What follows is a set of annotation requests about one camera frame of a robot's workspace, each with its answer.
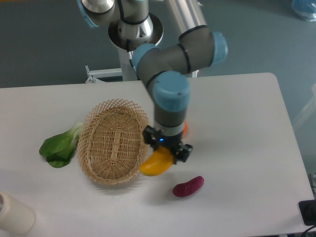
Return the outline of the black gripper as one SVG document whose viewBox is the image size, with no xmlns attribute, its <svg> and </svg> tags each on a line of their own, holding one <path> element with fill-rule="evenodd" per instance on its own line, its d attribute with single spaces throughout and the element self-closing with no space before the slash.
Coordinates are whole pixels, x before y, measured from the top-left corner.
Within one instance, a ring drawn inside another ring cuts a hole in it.
<svg viewBox="0 0 316 237">
<path fill-rule="evenodd" d="M 182 143 L 182 132 L 174 136 L 166 136 L 163 135 L 161 130 L 156 131 L 153 127 L 147 125 L 143 130 L 143 139 L 145 144 L 150 145 L 153 150 L 157 150 L 159 147 L 170 149 L 175 165 L 179 161 L 186 162 L 193 150 L 192 145 Z"/>
</svg>

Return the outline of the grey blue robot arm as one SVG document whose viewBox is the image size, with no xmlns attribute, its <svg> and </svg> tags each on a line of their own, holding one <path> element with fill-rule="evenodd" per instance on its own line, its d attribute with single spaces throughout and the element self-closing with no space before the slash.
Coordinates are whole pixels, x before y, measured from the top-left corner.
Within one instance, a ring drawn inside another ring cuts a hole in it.
<svg viewBox="0 0 316 237">
<path fill-rule="evenodd" d="M 146 0 L 79 0 L 79 10 L 90 27 L 108 27 L 112 43 L 124 52 L 123 75 L 140 80 L 154 104 L 154 126 L 143 131 L 154 151 L 165 148 L 172 162 L 185 162 L 192 146 L 182 142 L 190 84 L 187 75 L 224 61 L 227 41 L 207 26 L 196 0 L 168 0 L 179 42 L 159 49 L 163 36 L 160 20 Z"/>
</svg>

